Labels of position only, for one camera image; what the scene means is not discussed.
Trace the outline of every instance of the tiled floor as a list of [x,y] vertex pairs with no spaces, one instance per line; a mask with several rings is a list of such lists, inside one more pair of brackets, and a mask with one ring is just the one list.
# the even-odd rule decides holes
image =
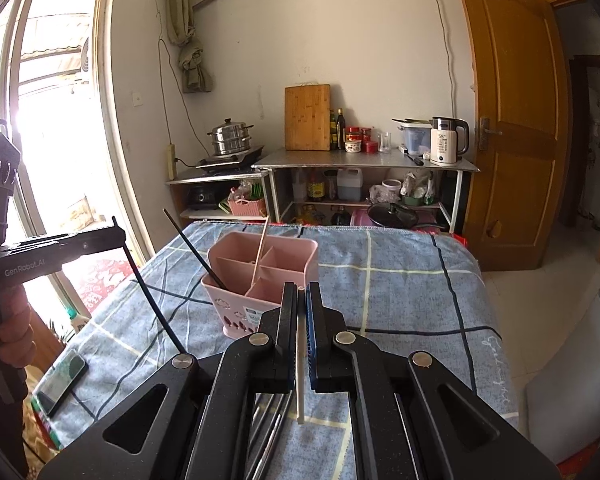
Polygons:
[[560,348],[600,288],[599,243],[600,233],[558,224],[540,269],[483,274],[519,391],[521,420],[525,385]]

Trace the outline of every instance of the kettle handle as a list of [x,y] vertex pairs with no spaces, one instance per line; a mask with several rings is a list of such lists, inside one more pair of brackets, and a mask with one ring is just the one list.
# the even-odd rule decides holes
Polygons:
[[458,155],[464,155],[469,151],[469,124],[462,119],[455,119],[456,123],[464,130],[464,148],[458,151]]

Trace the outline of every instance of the human hand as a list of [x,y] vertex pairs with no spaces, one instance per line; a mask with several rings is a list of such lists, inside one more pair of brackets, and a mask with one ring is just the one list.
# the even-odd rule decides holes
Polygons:
[[10,316],[0,325],[0,360],[14,368],[24,368],[36,354],[33,330],[29,325],[31,310],[24,286],[0,292],[0,307]]

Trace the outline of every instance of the smartphone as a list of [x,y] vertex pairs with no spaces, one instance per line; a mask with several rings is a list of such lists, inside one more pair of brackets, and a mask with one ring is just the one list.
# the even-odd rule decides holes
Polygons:
[[86,370],[87,363],[75,350],[69,350],[62,360],[56,363],[56,368],[36,392],[38,404],[47,416],[53,416],[71,386]]

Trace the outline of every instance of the curtain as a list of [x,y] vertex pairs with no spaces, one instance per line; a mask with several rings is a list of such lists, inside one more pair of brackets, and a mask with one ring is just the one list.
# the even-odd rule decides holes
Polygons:
[[211,78],[202,66],[202,43],[196,38],[192,0],[167,0],[167,35],[179,46],[183,92],[211,92]]

